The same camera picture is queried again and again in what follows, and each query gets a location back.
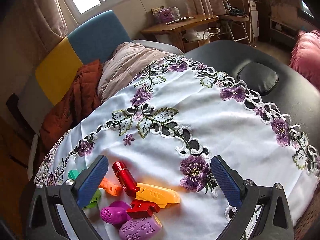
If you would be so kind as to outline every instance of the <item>white embroidered tablecloth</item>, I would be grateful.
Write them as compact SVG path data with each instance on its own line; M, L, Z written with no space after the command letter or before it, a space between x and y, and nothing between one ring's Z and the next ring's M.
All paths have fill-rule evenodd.
M118 181L111 166L123 161L137 182L179 193L180 204L157 214L163 229L154 239L212 240L225 228L233 208L206 164L215 155L257 185L281 183L294 225L311 201L320 170L318 151L289 115L214 66L176 55L148 66L65 133L35 183L62 184L70 170L89 167L99 154L109 160L106 177L113 183ZM100 210L117 199L131 202L125 193L116 198L101 192ZM101 236L102 228L119 239L112 225L97 219L98 212L86 210ZM65 227L70 233L67 222Z

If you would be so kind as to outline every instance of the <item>red puzzle piece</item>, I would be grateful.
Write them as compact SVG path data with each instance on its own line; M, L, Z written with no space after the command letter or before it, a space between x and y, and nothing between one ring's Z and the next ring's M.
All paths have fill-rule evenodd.
M133 200L131 202L132 208L127 210L128 215L135 218L149 218L152 216L153 212L158 213L160 207L153 202L143 201L143 200Z

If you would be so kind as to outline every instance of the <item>blue gripper pad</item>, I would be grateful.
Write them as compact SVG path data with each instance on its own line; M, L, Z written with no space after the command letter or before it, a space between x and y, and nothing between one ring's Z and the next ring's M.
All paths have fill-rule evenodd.
M241 190L229 173L231 169L220 156L215 156L211 159L210 168L214 178L217 180L217 184L220 186L223 194L228 200L229 205L240 208L242 205Z
M76 178L75 189L77 191L77 204L80 208L86 207L105 174L108 171L109 163L107 157L99 155L88 169L83 170Z

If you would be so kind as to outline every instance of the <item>blue and yellow chair backrest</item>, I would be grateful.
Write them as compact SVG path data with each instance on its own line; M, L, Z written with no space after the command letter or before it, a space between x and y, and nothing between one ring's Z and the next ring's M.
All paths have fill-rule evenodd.
M18 108L39 134L45 115L70 88L78 68L108 60L116 47L131 42L113 11L101 13L64 38L40 63L19 95Z

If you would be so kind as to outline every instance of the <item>wooden desk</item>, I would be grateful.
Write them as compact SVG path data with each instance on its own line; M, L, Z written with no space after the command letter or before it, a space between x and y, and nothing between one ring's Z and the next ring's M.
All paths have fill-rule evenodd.
M168 34L173 45L178 49L184 51L183 41L182 41L182 31L186 31L193 27L207 24L211 22L216 22L219 20L219 16L216 15L190 15L196 18L187 21L182 21L179 23L165 24L159 23L157 25L151 26L141 31L141 34L145 36L147 40L156 40L154 35L157 34Z

